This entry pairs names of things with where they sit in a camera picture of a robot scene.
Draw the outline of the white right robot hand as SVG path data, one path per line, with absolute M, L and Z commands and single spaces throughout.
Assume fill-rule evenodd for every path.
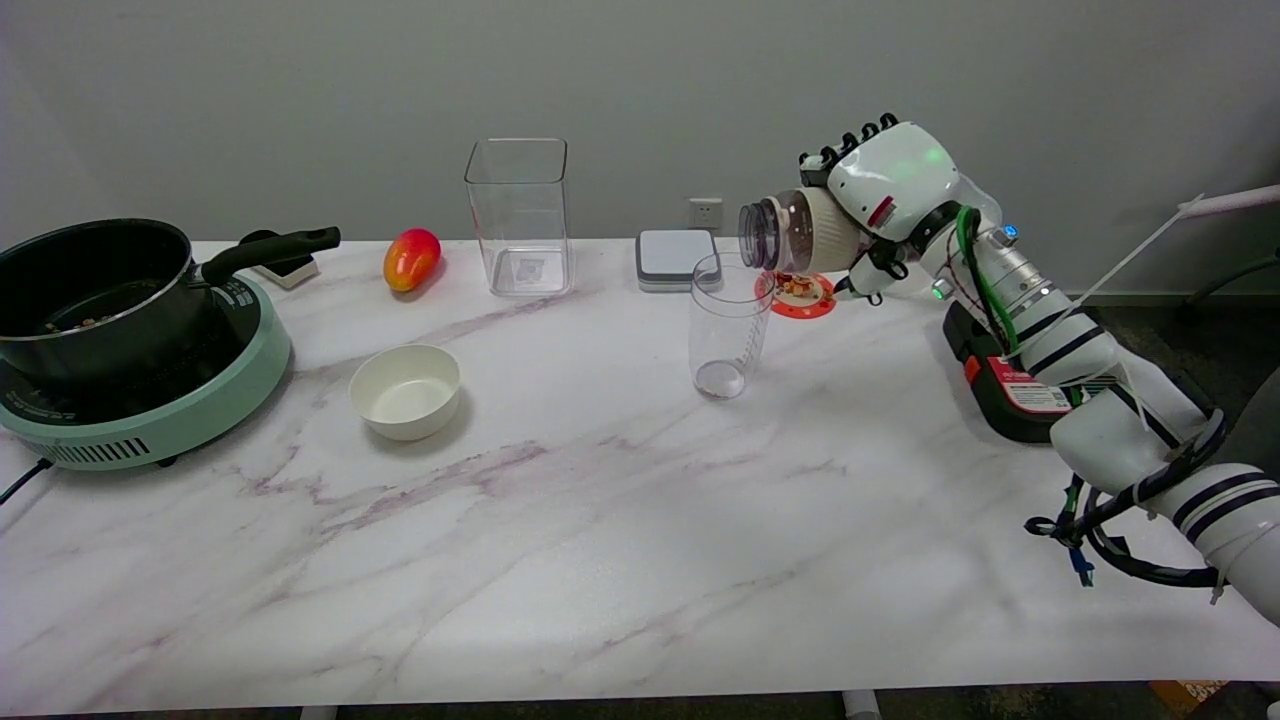
M 886 113 L 861 136 L 804 152 L 803 186 L 823 190 L 858 228 L 837 299 L 873 299 L 908 277 L 909 261 L 951 228 L 960 213 L 961 172 L 948 150 L 914 122 Z

